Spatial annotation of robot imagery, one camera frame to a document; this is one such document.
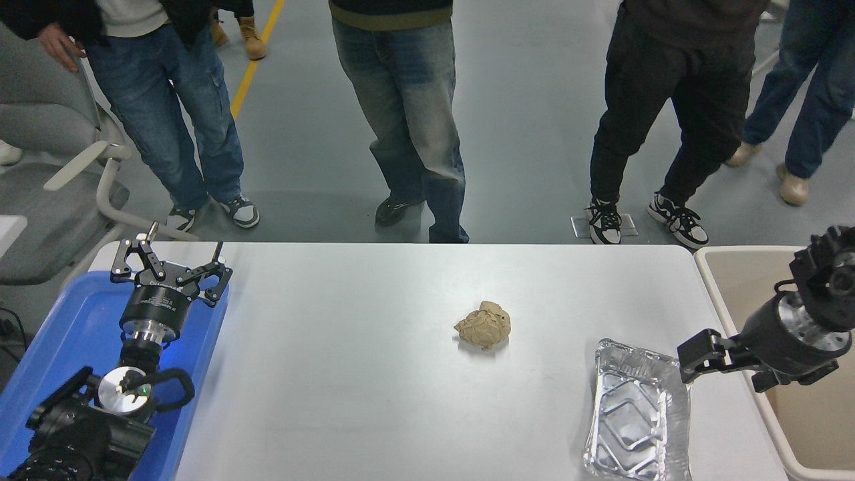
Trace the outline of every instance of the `gray chair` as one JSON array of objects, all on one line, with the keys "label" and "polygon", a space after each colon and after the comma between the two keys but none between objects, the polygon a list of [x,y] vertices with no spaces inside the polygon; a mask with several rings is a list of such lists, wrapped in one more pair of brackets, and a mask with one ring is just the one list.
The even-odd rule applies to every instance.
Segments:
[{"label": "gray chair", "polygon": [[[0,285],[46,282],[86,252],[67,282],[127,226],[151,226],[121,210],[128,191],[115,177],[133,150],[95,101],[79,61],[70,74],[37,40],[21,40],[3,24],[0,45],[0,139],[25,151],[74,156],[64,165],[25,159],[0,175],[0,214],[27,218],[0,258]],[[165,226],[158,234],[198,240]]]}]

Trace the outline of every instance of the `beige bin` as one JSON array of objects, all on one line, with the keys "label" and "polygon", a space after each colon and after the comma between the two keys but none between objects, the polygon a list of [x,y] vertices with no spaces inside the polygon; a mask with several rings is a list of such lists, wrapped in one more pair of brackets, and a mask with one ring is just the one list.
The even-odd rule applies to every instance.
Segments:
[{"label": "beige bin", "polygon": [[[746,318],[775,293],[776,282],[793,278],[789,263],[801,249],[723,246],[695,253],[725,336],[742,329]],[[839,370],[811,386],[776,386],[754,395],[792,479],[855,481],[855,352],[838,361]],[[749,386],[751,374],[745,373]]]}]

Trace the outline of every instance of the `chair armrest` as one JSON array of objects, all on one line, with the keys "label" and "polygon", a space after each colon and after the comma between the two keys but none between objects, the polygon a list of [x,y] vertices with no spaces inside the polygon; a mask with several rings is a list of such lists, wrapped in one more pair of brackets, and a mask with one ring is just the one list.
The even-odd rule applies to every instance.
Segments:
[{"label": "chair armrest", "polygon": [[59,172],[56,172],[45,184],[44,190],[57,191],[68,184],[80,172],[83,172],[90,163],[101,157],[128,158],[132,155],[130,147],[126,145],[110,144],[106,140],[99,140],[89,145],[81,153],[68,161]]}]

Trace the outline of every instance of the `aluminum foil tray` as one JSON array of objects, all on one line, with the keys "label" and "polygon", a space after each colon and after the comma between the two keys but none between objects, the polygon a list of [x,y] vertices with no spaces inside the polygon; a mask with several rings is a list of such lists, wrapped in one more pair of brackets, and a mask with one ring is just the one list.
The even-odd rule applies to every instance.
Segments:
[{"label": "aluminum foil tray", "polygon": [[585,468],[608,479],[691,481],[689,389],[677,359],[599,342]]}]

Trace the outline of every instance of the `person's hand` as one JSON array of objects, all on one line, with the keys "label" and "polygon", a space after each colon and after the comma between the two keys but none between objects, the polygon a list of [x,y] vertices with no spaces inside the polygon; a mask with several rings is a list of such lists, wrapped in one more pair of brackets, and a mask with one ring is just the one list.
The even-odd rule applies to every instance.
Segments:
[{"label": "person's hand", "polygon": [[71,56],[86,58],[83,44],[80,41],[73,42],[58,22],[53,22],[43,28],[38,33],[38,41],[44,47],[44,51],[48,52],[48,55],[72,74],[77,72],[77,64],[74,63]]}]

